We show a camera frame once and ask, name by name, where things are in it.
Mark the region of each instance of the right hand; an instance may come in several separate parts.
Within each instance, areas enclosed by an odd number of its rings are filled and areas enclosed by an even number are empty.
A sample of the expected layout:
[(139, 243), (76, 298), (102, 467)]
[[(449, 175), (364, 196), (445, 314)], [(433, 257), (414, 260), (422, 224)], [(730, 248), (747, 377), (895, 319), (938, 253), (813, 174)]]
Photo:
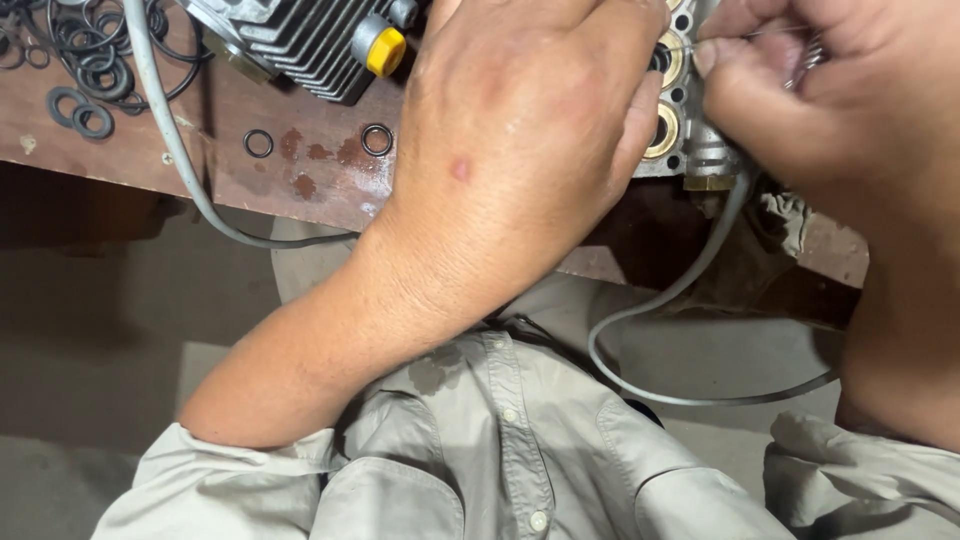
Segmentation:
[[(798, 24), (824, 31), (831, 60), (795, 94), (805, 36), (739, 37)], [(960, 2), (724, 0), (699, 38), (707, 116), (775, 178), (872, 256), (960, 260)]]

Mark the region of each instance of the left hand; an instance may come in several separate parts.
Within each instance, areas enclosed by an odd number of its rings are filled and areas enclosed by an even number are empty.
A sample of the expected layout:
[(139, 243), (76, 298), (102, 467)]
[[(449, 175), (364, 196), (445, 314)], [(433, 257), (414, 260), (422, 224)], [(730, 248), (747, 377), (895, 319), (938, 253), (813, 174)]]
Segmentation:
[(663, 0), (437, 0), (394, 193), (354, 254), (452, 336), (554, 268), (620, 199), (657, 124)]

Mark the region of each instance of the fingernail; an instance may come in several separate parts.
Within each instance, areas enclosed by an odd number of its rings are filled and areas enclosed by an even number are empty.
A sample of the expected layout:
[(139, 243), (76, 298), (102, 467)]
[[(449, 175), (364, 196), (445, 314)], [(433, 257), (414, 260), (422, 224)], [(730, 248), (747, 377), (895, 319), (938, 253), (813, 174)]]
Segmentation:
[(693, 51), (693, 65), (697, 67), (700, 76), (704, 79), (717, 64), (717, 44), (712, 39), (703, 41)]

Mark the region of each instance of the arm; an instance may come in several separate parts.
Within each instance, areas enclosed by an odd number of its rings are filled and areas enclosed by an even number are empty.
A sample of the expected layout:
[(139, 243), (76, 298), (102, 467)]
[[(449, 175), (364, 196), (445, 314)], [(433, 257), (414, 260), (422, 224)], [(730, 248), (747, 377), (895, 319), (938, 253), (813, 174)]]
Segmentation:
[(632, 60), (668, 19), (662, 0), (435, 2), (390, 200), (345, 266), (241, 340), (180, 422), (221, 445), (297, 441), (550, 271), (653, 136), (662, 78)]
[[(782, 90), (804, 37), (742, 36), (797, 17), (832, 55)], [(840, 367), (855, 408), (960, 452), (960, 5), (724, 2), (697, 62), (706, 109), (816, 209), (863, 233), (871, 268)]]

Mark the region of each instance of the shirt button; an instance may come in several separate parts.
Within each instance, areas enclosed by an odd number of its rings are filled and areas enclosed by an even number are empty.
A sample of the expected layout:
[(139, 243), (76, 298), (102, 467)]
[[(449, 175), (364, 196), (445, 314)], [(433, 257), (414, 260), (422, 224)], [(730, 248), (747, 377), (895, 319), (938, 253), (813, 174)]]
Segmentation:
[(537, 510), (530, 515), (530, 527), (534, 528), (536, 532), (540, 532), (546, 528), (546, 514)]

